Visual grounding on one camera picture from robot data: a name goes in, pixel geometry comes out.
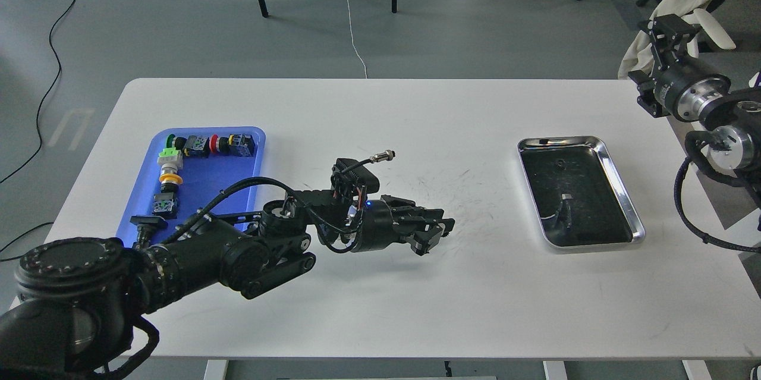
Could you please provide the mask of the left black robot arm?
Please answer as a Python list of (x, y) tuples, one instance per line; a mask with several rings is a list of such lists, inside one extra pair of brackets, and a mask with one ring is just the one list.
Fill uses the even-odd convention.
[(159, 343), (146, 315), (221, 284), (255, 299), (309, 272), (315, 227), (334, 253), (407, 243), (417, 255), (453, 231), (442, 209), (339, 183), (295, 191), (264, 177), (221, 191), (163, 242), (128, 248), (71, 237), (35, 247), (15, 271), (19, 304), (2, 315), (3, 379), (123, 379)]

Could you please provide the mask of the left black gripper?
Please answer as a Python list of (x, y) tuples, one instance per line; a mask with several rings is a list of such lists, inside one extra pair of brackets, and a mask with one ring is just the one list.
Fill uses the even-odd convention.
[(383, 250), (392, 243), (409, 243), (416, 255), (426, 255), (453, 231), (455, 220), (444, 218), (444, 214), (443, 209), (427, 209), (411, 199), (383, 194), (366, 202), (350, 251)]

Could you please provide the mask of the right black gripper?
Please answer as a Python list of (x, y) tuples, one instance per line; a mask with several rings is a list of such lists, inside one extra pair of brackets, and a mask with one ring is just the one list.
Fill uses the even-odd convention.
[(684, 123), (707, 123), (709, 107), (728, 95), (731, 82), (687, 53), (699, 31), (676, 14), (642, 20), (638, 28), (649, 38), (654, 63), (650, 71), (627, 73), (639, 93), (637, 104), (654, 118), (673, 115)]

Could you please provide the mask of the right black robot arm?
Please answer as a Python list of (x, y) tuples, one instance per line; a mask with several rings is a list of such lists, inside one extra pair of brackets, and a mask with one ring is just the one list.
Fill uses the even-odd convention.
[(649, 38), (654, 58), (650, 71), (628, 72), (636, 83), (638, 105), (655, 118), (671, 115), (680, 122), (701, 125), (683, 139), (687, 156), (674, 183), (677, 214), (706, 244), (759, 253), (759, 247), (723, 241), (697, 228), (685, 215), (682, 199), (688, 167), (694, 164), (705, 177), (742, 188), (759, 204), (759, 86), (731, 91), (727, 76), (688, 54), (688, 43), (699, 31), (675, 14), (644, 20), (637, 26)]

